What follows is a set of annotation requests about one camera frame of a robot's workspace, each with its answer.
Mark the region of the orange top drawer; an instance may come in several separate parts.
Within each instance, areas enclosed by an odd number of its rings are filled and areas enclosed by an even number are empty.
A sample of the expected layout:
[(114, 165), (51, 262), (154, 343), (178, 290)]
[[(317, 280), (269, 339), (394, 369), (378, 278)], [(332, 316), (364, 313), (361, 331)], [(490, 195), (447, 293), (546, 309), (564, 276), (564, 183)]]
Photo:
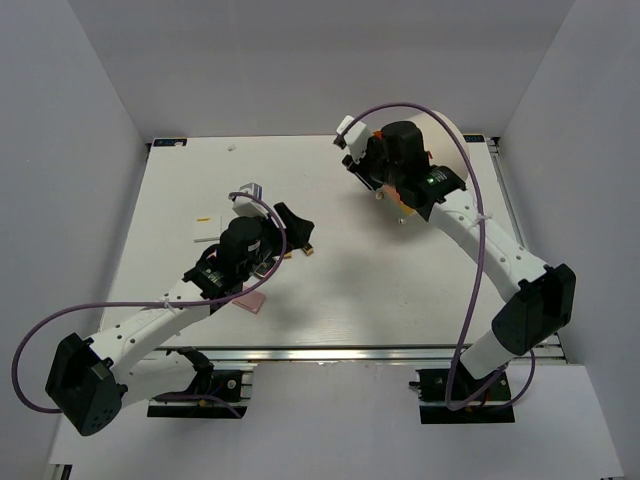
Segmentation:
[(402, 219), (414, 211), (407, 206), (398, 186), (407, 177), (408, 162), (414, 152), (417, 127), (408, 121), (387, 124), (373, 134), (371, 148), (374, 160), (374, 180), (382, 184), (384, 196), (399, 209)]

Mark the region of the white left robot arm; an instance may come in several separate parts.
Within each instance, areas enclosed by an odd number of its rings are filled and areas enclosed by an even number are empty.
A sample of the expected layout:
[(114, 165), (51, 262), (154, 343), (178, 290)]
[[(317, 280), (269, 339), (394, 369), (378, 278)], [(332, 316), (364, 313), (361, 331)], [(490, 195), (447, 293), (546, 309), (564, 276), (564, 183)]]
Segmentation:
[(86, 339), (75, 333), (64, 338), (46, 393), (82, 436), (96, 434), (121, 409), (142, 400), (208, 397), (215, 388), (214, 366), (203, 353), (192, 346), (162, 358), (149, 353), (228, 304), (266, 261), (306, 247), (314, 228), (284, 203), (237, 215), (158, 307), (145, 307)]

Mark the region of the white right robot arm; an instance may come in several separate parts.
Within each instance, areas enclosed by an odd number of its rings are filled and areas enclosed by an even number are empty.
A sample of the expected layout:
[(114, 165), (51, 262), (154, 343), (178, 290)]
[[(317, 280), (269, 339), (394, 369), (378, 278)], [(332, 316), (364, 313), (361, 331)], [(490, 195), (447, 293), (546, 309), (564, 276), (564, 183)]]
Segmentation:
[(347, 115), (335, 142), (346, 170), (369, 191), (467, 254), (476, 265), (474, 295), (488, 279), (504, 303), (478, 340), (456, 349), (451, 384), (459, 396), (477, 397), (496, 372), (570, 321), (575, 273), (532, 254), (493, 219), (465, 139), (449, 119), (420, 114), (373, 130)]

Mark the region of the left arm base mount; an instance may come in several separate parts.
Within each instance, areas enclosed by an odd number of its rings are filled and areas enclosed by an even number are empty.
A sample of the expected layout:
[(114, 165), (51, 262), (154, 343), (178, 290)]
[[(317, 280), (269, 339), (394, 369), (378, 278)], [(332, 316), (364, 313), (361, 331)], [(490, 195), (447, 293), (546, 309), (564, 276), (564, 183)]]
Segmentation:
[(183, 390), (162, 393), (149, 401), (149, 418), (233, 419), (246, 414), (251, 397), (251, 373), (238, 368), (219, 368), (192, 348), (169, 350), (191, 365), (193, 375)]

